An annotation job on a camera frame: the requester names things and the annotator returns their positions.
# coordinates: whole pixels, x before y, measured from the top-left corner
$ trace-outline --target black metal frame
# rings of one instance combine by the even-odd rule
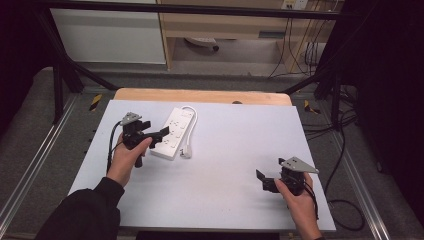
[[[107,82],[96,74],[90,72],[78,63],[74,62],[66,53],[58,34],[53,26],[47,21],[47,9],[78,9],[97,11],[119,12],[156,12],[156,13],[180,13],[180,14],[206,14],[228,16],[251,16],[270,18],[294,18],[294,19],[318,19],[318,20],[343,20],[355,21],[361,16],[354,13],[293,11],[283,9],[254,9],[240,7],[218,6],[194,6],[194,5],[169,5],[169,4],[144,4],[144,3],[116,3],[116,2],[91,2],[91,1],[62,1],[62,0],[36,0],[30,7],[35,19],[37,19],[44,34],[49,39],[49,47],[52,49],[52,58],[56,63],[54,68],[55,81],[55,120],[56,123],[63,114],[62,79],[66,82],[71,92],[81,92],[84,88],[79,75],[83,74],[91,80],[99,83],[109,90],[117,90],[119,87]],[[291,94],[300,88],[317,81],[317,77],[310,77],[306,81],[282,91]]]

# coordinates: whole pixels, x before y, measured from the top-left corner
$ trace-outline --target power strip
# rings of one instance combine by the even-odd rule
[[[174,108],[166,120],[164,128],[169,126],[169,134],[163,137],[162,142],[156,143],[150,153],[165,159],[173,160],[180,143],[190,127],[194,112],[181,108]]]

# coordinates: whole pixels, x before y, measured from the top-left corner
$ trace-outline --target person's arm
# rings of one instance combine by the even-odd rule
[[[312,178],[308,173],[304,173],[304,176],[306,183],[312,188]],[[311,196],[306,191],[303,191],[299,196],[294,196],[286,184],[279,179],[275,179],[275,185],[286,200],[290,214],[302,239],[313,240],[322,238]]]
[[[132,150],[119,144],[106,177],[93,190],[78,190],[66,197],[35,239],[116,239],[120,223],[118,202],[136,159],[140,154],[144,156],[151,142],[151,138],[145,139]]]

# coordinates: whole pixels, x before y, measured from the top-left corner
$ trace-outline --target white tabletop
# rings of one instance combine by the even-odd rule
[[[258,169],[278,177],[278,158],[296,156],[314,166],[295,107],[220,103],[111,100],[69,193],[94,188],[105,176],[113,126],[127,112],[159,131],[174,107],[192,106],[198,121],[191,136],[193,157],[166,160],[149,153],[134,168],[118,208],[121,226],[154,230],[281,231],[295,229],[280,194],[265,192]],[[116,138],[122,131],[118,127]],[[315,174],[318,225],[335,231]]]

